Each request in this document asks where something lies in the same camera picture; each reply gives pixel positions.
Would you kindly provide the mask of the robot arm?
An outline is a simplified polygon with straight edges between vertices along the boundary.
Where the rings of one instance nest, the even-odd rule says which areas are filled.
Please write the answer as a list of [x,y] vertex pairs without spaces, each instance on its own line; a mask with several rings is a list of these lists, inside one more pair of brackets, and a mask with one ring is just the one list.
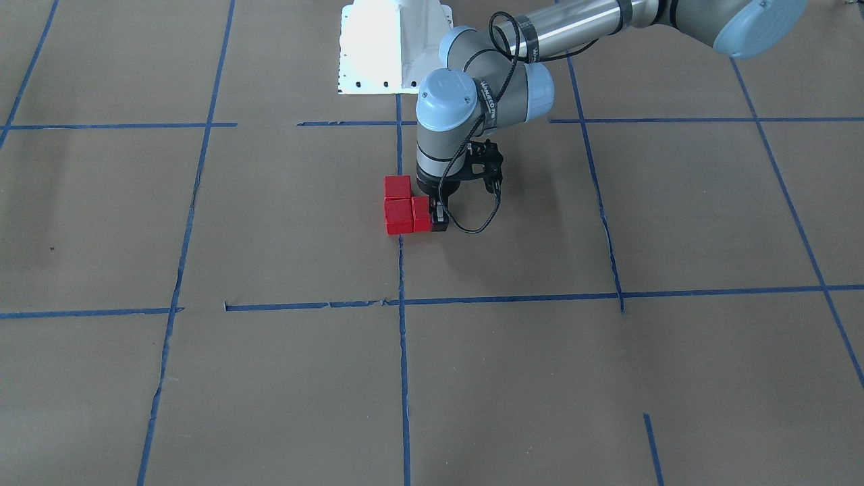
[[749,59],[771,49],[801,18],[805,1],[561,1],[524,15],[493,13],[484,30],[452,28],[442,64],[420,83],[416,101],[416,182],[426,194],[420,225],[442,232],[457,219],[450,196],[482,179],[501,200],[503,157],[481,141],[549,113],[555,101],[547,63],[579,55],[627,28],[664,25]]

